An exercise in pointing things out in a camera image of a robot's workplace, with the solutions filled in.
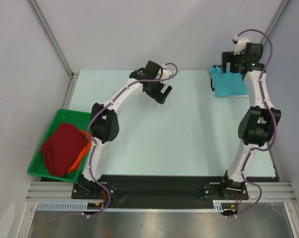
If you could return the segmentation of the light blue t-shirt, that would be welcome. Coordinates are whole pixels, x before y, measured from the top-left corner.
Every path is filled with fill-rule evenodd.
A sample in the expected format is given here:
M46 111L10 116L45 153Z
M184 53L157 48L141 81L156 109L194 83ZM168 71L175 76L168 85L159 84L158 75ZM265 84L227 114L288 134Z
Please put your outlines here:
M231 73L227 70L226 73L221 71L220 74L220 71L217 71L213 85L217 95L248 95L246 84L240 73Z

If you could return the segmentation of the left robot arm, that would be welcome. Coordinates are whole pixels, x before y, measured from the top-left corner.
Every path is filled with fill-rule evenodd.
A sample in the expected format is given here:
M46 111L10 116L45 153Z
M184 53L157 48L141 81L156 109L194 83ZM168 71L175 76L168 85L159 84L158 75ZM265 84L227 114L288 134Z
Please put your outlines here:
M172 90L165 84L176 76L177 72L166 69L165 65L148 61L145 67L133 71L124 86L110 99L102 104L95 103L91 111L91 120L86 134L91 136L91 148L78 178L78 188L73 189L72 196L80 199L95 199L106 189L99 185L102 176L101 166L108 145L119 134L119 113L136 96L146 93L157 103L163 104Z

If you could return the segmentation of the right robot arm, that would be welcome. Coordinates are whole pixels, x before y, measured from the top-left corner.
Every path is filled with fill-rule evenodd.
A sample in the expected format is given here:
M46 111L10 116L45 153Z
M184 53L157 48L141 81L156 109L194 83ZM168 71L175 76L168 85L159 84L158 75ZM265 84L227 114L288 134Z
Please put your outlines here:
M231 166L221 179L219 194L224 199L234 199L246 192L246 173L256 152L272 147L281 111L275 109L266 86L266 65L260 63L263 54L261 44L247 39L234 40L235 50L222 53L222 71L230 63L232 73L240 73L246 84L249 109L238 127L240 144Z

